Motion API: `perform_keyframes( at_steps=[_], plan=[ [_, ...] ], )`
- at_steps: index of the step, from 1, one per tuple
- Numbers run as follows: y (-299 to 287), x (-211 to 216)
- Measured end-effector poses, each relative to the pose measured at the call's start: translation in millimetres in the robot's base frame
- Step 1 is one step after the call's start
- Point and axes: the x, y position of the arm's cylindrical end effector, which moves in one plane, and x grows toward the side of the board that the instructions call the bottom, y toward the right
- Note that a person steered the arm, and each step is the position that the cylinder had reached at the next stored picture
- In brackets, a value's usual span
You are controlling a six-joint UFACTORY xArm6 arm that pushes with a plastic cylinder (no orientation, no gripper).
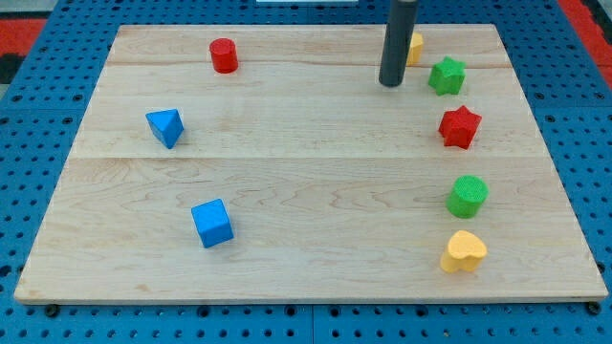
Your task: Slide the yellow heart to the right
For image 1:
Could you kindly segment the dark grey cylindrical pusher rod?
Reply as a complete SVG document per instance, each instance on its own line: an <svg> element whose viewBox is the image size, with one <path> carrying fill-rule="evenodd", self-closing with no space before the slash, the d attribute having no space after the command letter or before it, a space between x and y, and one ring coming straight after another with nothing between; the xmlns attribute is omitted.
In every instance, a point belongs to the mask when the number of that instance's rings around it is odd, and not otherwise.
<svg viewBox="0 0 612 344"><path fill-rule="evenodd" d="M403 82L418 3L418 0L390 1L379 70L379 82L385 87L397 87Z"/></svg>

